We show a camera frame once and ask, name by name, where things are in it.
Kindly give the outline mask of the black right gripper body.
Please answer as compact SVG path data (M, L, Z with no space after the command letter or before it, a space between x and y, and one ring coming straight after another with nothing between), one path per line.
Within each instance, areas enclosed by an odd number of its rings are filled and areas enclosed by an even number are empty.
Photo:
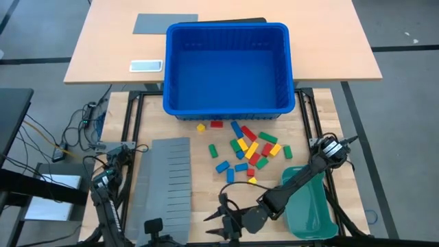
M222 218L223 228L229 232L229 239L242 237L242 229L255 234L260 231L268 219L261 207L248 207L239 210L228 210L228 216Z

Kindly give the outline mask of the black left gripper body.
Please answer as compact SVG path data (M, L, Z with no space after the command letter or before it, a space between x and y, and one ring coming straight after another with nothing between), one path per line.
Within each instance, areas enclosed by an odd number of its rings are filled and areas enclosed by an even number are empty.
M155 237L148 241L148 243L140 247L186 247L183 244L176 242L170 236Z

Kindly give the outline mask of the long grey slotted divider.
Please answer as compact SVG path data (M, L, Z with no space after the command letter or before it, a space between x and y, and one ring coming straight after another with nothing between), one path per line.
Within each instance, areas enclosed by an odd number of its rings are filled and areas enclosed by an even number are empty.
M163 234L186 244L191 223L190 138L157 139L152 144L156 210L152 215L163 220Z

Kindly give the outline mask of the teal plastic basket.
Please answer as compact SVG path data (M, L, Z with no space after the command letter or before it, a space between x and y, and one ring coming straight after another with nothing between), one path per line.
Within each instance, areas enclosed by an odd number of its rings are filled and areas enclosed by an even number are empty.
M323 178L324 173L313 177L289 198L285 207L284 223L298 239L329 239L338 234L339 227L329 212Z

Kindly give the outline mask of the large blue plastic bin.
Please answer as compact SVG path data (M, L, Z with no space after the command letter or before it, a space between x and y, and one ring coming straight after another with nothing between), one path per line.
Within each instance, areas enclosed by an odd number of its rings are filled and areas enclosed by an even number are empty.
M166 33L163 109L180 120L276 119L296 100L282 23L177 23Z

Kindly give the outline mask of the long green block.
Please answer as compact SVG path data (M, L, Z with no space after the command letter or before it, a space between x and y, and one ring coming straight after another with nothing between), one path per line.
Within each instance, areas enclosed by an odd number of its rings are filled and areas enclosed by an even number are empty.
M270 143L274 143L274 144L278 143L278 138L277 137L274 137L274 136L272 136L272 135L270 135L270 134L268 134L266 132L260 132L258 137L260 139L263 139L264 141L267 141L267 142L270 142Z

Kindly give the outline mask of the long red block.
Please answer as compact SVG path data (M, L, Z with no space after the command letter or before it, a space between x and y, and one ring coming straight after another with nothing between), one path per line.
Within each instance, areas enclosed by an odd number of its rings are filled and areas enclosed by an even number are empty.
M257 140L257 135L251 131L251 129L249 129L249 127L247 126L242 126L241 127L241 131L252 141L256 141Z

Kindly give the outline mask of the long blue block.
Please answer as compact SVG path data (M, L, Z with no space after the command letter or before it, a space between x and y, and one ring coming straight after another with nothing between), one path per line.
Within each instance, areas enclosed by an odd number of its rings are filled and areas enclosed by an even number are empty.
M236 121L232 121L230 123L230 125L231 125L231 127L232 127L232 129L233 129L233 131L236 134L238 139L241 139L244 137L244 134L243 134L239 124Z

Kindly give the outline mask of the white flat box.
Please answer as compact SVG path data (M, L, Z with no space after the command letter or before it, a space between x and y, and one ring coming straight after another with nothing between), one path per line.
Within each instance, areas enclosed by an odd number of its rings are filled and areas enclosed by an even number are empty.
M81 177L77 175L60 175L60 174L43 174L47 182L71 187L80 188ZM33 197L27 208L25 220L42 220L42 221L68 221L73 209L69 202L55 202L51 199Z

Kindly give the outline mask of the black horizontal bar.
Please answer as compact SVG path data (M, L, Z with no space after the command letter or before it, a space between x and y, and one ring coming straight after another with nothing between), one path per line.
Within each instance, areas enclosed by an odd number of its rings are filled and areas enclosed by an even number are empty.
M55 183L0 169L0 191L85 205L87 193Z

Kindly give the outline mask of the black power adapter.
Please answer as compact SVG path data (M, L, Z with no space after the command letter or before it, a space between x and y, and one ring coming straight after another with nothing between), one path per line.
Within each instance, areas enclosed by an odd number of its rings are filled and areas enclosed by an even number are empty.
M59 161L65 160L67 154L64 152L64 150L67 149L66 145L60 145L57 148L54 148L54 152L52 154L52 162L57 163Z

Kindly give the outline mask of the white-edged grey phone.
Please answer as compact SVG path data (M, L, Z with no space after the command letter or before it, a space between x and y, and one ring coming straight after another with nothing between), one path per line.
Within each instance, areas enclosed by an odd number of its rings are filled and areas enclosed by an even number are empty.
M132 73L156 73L162 70L162 60L132 60L129 67Z

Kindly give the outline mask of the black side desk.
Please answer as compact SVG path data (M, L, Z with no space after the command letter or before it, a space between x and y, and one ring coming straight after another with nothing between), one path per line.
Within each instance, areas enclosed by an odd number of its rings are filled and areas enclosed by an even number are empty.
M33 94L33 89L0 88L0 167L23 123Z

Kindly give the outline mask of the black closed laptop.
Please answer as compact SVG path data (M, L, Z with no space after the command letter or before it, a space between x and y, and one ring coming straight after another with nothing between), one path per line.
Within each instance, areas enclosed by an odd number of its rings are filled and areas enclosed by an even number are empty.
M267 20L263 17L247 18L247 19L227 19L216 21L195 21L195 22L180 22L180 23L267 23Z

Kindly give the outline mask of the flat grey sheet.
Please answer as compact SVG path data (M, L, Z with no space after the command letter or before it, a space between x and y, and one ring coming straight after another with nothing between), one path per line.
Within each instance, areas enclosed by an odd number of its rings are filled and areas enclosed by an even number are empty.
M197 20L197 14L138 14L132 33L166 34L170 25Z

